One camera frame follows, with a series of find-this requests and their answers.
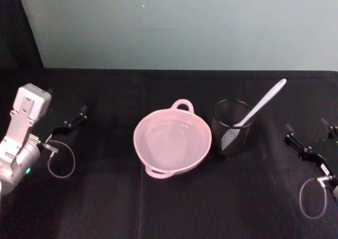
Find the bowl handle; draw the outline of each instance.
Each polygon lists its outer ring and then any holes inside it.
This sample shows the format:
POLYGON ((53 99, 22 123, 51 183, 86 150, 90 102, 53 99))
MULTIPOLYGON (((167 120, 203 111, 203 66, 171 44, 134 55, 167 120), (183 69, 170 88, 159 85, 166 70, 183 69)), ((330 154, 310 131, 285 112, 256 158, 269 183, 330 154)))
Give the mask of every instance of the bowl handle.
POLYGON ((189 112, 194 113, 194 106, 187 99, 178 99, 176 102, 173 103, 173 105, 171 106, 171 108, 177 109, 178 106, 181 105, 181 104, 184 104, 184 105, 188 106, 189 112))
POLYGON ((165 179, 165 178, 169 178, 174 175, 172 171, 165 171, 165 170, 159 171, 155 168, 148 167, 148 166, 146 166, 146 172, 149 176, 157 178, 157 179, 165 179))

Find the white wall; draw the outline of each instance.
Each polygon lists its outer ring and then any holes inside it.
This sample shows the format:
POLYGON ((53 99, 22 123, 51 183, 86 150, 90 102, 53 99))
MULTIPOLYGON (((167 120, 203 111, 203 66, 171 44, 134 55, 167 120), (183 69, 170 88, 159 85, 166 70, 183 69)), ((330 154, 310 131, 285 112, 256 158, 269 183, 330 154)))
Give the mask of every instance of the white wall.
POLYGON ((338 0, 22 0, 47 68, 338 70, 338 0))

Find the pink ceramic dish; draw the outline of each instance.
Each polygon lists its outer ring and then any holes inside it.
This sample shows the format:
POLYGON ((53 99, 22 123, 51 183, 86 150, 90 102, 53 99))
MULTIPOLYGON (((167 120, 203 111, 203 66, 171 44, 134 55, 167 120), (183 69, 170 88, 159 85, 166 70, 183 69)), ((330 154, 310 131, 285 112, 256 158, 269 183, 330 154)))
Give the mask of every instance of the pink ceramic dish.
POLYGON ((154 111, 134 131, 134 147, 148 175, 164 179, 196 167, 208 154, 211 131, 194 114, 192 103, 179 99, 169 109, 154 111), (181 104, 188 111, 178 109, 181 104))

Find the black tablecloth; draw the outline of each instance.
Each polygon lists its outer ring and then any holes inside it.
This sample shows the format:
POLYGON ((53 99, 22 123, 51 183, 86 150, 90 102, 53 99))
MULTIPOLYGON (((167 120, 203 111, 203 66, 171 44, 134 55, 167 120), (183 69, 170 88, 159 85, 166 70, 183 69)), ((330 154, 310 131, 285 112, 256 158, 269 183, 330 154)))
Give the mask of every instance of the black tablecloth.
MULTIPOLYGON (((290 123, 305 143, 326 136, 320 122, 337 124, 336 72, 57 70, 41 75, 3 72, 1 133, 19 86, 53 88, 39 136, 74 116, 83 104, 88 122, 65 138, 77 157, 75 174, 53 178, 45 157, 2 199, 0 238, 337 238, 331 196, 325 215, 299 210, 303 182, 320 175, 284 143, 290 123), (234 98, 254 106, 281 78, 286 86, 256 116, 242 153, 210 152, 196 169, 166 180, 144 171, 133 131, 150 112, 189 99, 208 124, 213 106, 234 98)), ((308 192, 320 212, 320 188, 308 192)))

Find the white cable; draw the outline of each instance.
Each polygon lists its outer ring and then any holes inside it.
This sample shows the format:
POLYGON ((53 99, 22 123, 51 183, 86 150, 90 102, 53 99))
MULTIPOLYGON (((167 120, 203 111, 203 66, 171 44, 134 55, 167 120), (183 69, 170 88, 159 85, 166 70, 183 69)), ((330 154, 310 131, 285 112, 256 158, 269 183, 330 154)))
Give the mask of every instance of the white cable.
POLYGON ((73 168, 72 168, 72 170, 71 170, 67 175, 65 175, 65 176, 59 176, 59 175, 55 174, 55 173, 51 170, 51 167, 50 167, 50 165, 51 165, 51 160, 52 160, 53 156, 55 155, 55 153, 52 152, 52 154, 50 155, 50 157, 49 157, 49 159, 48 159, 48 163, 47 163, 47 169, 48 169, 49 173, 52 174, 54 177, 60 178, 60 179, 65 179, 65 178, 70 177, 70 176, 73 174, 74 170, 75 170, 75 155, 74 155, 72 149, 71 149, 67 144, 65 144, 65 143, 63 143, 63 142, 60 142, 60 141, 57 141, 57 140, 49 140, 49 141, 50 141, 50 142, 59 143, 59 144, 64 145, 65 147, 67 147, 67 148, 69 149, 69 151, 71 152, 72 157, 73 157, 73 168))
POLYGON ((303 193, 303 189, 305 187, 305 185, 307 185, 310 181, 313 181, 313 180, 316 180, 316 178, 310 178, 308 179, 305 183, 303 183, 302 187, 301 187, 301 190, 299 192, 299 206, 301 208, 301 212, 302 214, 306 217, 306 218, 309 218, 309 219, 319 219, 321 218, 324 214, 325 214, 325 211, 326 211, 326 207, 327 207, 327 194, 326 194, 326 188, 323 187, 323 191, 324 191, 324 206, 323 206, 323 210, 322 212, 317 215, 317 216, 309 216, 307 215, 304 210, 303 210, 303 205, 302 205, 302 193, 303 193))

